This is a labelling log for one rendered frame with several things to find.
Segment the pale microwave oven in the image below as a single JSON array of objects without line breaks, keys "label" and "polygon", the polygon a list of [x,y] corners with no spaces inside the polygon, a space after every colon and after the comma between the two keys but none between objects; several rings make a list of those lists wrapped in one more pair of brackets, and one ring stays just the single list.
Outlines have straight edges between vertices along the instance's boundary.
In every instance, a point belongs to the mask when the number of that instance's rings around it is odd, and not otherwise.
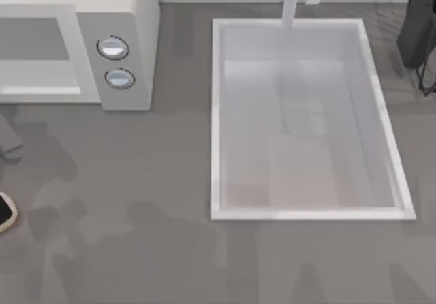
[{"label": "pale microwave oven", "polygon": [[[147,111],[151,108],[159,37],[159,0],[0,0],[0,4],[69,4],[76,9],[80,30],[100,101],[105,111]],[[97,41],[117,36],[129,45],[121,60],[108,60],[97,51]],[[114,89],[104,75],[115,69],[129,70],[135,83]]]}]

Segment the round silver microwave knob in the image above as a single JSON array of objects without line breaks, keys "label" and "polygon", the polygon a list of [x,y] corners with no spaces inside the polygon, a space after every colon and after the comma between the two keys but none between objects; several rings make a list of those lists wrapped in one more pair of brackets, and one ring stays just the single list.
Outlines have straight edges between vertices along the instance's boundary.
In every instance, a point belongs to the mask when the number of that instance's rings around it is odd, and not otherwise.
[{"label": "round silver microwave knob", "polygon": [[129,54],[128,43],[120,37],[111,35],[97,41],[98,53],[108,60],[121,60]]},{"label": "round silver microwave knob", "polygon": [[115,69],[107,71],[104,75],[106,84],[114,89],[128,89],[136,81],[135,76],[126,69]]}]

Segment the white sink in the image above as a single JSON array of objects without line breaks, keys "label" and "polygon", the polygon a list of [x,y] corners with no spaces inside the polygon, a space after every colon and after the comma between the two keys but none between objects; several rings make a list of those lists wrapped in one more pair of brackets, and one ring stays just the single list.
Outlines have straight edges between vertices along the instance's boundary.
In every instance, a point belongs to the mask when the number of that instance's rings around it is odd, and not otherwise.
[{"label": "white sink", "polygon": [[215,19],[213,221],[414,221],[359,18]]}]

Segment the pale microwave door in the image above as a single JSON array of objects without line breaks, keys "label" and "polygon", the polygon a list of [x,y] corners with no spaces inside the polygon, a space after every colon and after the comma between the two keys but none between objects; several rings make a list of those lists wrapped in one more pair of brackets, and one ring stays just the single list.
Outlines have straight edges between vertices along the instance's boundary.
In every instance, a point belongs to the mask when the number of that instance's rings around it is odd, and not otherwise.
[{"label": "pale microwave door", "polygon": [[0,4],[0,104],[99,101],[73,5]]}]

